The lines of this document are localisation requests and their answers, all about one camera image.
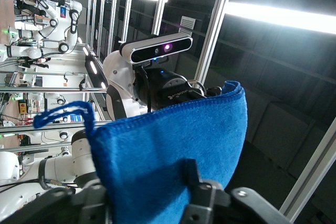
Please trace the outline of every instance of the blue towel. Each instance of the blue towel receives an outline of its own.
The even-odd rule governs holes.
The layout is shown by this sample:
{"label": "blue towel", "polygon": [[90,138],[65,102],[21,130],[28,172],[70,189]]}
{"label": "blue towel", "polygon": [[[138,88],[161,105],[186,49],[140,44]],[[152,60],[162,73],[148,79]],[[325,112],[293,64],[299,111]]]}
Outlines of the blue towel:
{"label": "blue towel", "polygon": [[190,201],[185,158],[196,159],[203,179],[227,186],[242,151],[247,108],[239,82],[227,81],[222,93],[89,129],[115,224],[178,224]]}

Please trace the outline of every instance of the robot workstation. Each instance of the robot workstation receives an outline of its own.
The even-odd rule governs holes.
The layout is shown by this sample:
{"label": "robot workstation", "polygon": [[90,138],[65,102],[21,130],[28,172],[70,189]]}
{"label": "robot workstation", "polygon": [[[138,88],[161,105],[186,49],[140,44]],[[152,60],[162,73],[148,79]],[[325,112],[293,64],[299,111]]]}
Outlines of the robot workstation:
{"label": "robot workstation", "polygon": [[[205,88],[211,57],[195,80],[174,71],[200,41],[193,28],[162,33],[165,0],[142,37],[128,35],[132,0],[6,1],[16,16],[0,44],[1,224],[292,223],[257,191],[226,189],[246,136],[245,90]],[[224,16],[216,1],[207,55]]]}

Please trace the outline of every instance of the air vent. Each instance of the air vent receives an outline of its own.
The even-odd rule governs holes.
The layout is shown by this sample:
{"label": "air vent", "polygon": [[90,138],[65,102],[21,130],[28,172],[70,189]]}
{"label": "air vent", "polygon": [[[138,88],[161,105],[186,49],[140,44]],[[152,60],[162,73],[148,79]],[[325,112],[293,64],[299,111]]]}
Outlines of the air vent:
{"label": "air vent", "polygon": [[[194,18],[189,18],[189,17],[186,17],[186,16],[182,16],[180,25],[183,26],[183,27],[189,28],[189,29],[194,29],[195,22],[196,22],[196,20]],[[183,29],[183,28],[180,28],[178,32],[183,32],[185,34],[188,34],[188,35],[190,35],[190,37],[193,34],[191,31],[188,31],[188,30]]]}

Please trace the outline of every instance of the floor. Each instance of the floor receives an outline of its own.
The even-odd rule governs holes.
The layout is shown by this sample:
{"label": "floor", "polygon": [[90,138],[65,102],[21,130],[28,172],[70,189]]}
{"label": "floor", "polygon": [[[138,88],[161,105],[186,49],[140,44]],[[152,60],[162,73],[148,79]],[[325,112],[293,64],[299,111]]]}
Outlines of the floor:
{"label": "floor", "polygon": [[13,0],[0,0],[0,6],[0,44],[7,44],[8,34],[4,31],[8,30],[8,26],[14,27],[14,3]]}

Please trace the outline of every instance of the blue cloth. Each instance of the blue cloth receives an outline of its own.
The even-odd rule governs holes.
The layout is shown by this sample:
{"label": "blue cloth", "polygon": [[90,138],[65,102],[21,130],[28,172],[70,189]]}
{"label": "blue cloth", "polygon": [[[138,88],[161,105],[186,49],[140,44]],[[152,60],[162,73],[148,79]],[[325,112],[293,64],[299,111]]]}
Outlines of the blue cloth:
{"label": "blue cloth", "polygon": [[225,188],[246,128],[245,91],[228,81],[222,95],[90,129],[93,161],[113,203],[114,223],[178,224],[190,201],[182,160],[196,159],[202,178]]}

